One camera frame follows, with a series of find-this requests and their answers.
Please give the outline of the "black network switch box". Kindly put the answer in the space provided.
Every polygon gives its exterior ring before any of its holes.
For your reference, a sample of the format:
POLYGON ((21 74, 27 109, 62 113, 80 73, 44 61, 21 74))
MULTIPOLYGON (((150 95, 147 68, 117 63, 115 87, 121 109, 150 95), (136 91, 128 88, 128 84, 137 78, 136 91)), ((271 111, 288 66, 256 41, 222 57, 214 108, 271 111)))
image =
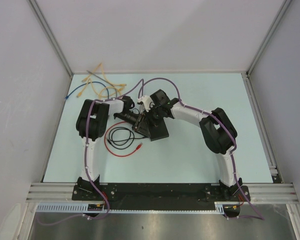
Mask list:
POLYGON ((165 120, 163 118, 161 123, 158 126, 152 126, 150 123, 149 125, 150 125, 149 130, 151 134, 151 137, 149 139, 151 141, 157 141, 169 137, 169 132, 165 120))

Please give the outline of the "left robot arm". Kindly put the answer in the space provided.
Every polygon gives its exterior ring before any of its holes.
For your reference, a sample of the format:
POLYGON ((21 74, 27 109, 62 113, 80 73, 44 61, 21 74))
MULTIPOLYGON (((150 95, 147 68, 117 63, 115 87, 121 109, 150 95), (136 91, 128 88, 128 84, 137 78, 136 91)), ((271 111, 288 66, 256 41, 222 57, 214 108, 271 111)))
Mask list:
POLYGON ((83 181, 95 182, 100 177, 98 161, 94 157, 95 147, 106 133, 109 116, 126 113, 133 107, 134 102, 129 96, 102 102, 86 99, 83 102, 75 126, 84 149, 84 167, 80 175, 83 181))

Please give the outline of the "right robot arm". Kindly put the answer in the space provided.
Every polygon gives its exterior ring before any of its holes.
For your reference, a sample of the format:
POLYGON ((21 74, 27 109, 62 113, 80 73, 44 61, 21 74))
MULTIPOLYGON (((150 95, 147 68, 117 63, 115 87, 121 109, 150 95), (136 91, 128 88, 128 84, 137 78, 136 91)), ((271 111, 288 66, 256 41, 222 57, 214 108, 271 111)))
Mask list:
POLYGON ((222 108, 211 112, 200 110, 186 105, 179 97, 169 99, 161 89, 151 95, 140 95, 137 103, 155 120, 172 118, 199 127, 206 146, 217 155, 221 196, 227 201, 238 196, 242 185, 234 160, 238 133, 222 108))

